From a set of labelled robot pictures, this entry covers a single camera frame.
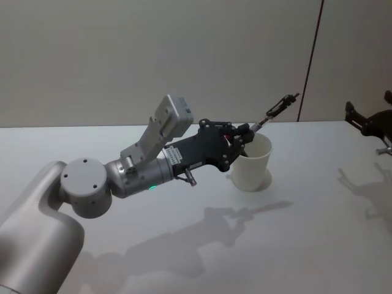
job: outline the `table surface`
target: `table surface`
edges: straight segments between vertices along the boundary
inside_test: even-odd
[[[145,126],[0,129],[0,213],[49,161],[106,163]],[[192,135],[192,126],[187,135]],[[346,122],[270,123],[269,181],[241,192],[230,172],[194,171],[86,230],[60,294],[381,294],[392,289],[392,159]]]

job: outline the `gray wall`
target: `gray wall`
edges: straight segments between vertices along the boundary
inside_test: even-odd
[[[302,91],[319,5],[0,0],[0,126],[145,124],[167,93],[196,118],[255,121]]]
[[[390,109],[386,90],[392,90],[392,1],[326,0],[301,120],[342,120],[348,100],[373,115]]]

